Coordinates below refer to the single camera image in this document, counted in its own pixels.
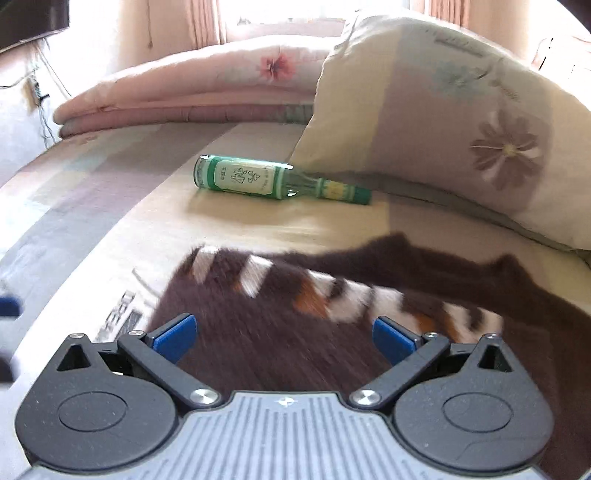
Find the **blue gripper pad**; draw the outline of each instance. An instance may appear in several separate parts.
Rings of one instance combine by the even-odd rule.
[[[396,365],[417,350],[413,340],[380,318],[374,321],[372,340],[376,348],[392,365]]]
[[[18,317],[21,314],[21,304],[15,297],[0,296],[0,317]]]
[[[193,315],[189,315],[158,335],[152,343],[152,350],[175,364],[196,340],[197,320]]]

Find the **metal screw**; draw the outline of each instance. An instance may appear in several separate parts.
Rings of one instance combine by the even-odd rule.
[[[212,403],[217,402],[219,397],[219,393],[209,390],[208,388],[199,388],[199,390],[194,390],[189,396],[191,401],[197,405],[211,405]]]
[[[375,405],[379,402],[382,397],[379,396],[379,393],[373,390],[357,390],[357,392],[353,392],[351,395],[351,400],[354,401],[357,405]]]

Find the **bedsheet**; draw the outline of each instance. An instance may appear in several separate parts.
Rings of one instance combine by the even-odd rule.
[[[420,247],[484,262],[515,255],[542,287],[591,313],[591,270],[513,231],[440,207],[375,193],[370,206],[274,201],[199,191],[194,156],[284,161],[304,125],[164,124],[79,135],[0,187],[0,278],[24,300],[0,322],[0,350],[20,372],[0,392],[0,478],[27,465],[14,437],[18,404],[71,332],[112,340],[141,328],[179,261],[213,244],[321,252],[403,232]]]

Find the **brown striped fabric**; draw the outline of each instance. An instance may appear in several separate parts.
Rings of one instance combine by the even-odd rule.
[[[537,287],[513,257],[479,265],[402,235],[323,255],[202,247],[173,275],[148,329],[182,312],[196,315],[199,340],[179,365],[224,395],[348,395],[389,368],[372,344],[378,315],[456,342],[502,332],[556,417],[541,466],[572,480],[589,466],[591,351],[573,339],[591,335],[591,322]]]

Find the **black circular hub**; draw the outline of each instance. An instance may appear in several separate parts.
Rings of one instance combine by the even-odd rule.
[[[513,471],[539,455],[552,414],[531,381],[474,367],[410,388],[393,424],[411,451],[461,475]]]
[[[449,423],[467,432],[487,433],[501,430],[513,416],[509,404],[486,393],[463,393],[443,404]]]
[[[154,451],[176,427],[177,412],[160,387],[90,367],[40,377],[15,425],[31,460],[66,472],[92,472]]]
[[[75,395],[57,410],[60,421],[78,432],[99,432],[117,425],[127,411],[127,403],[107,392]]]

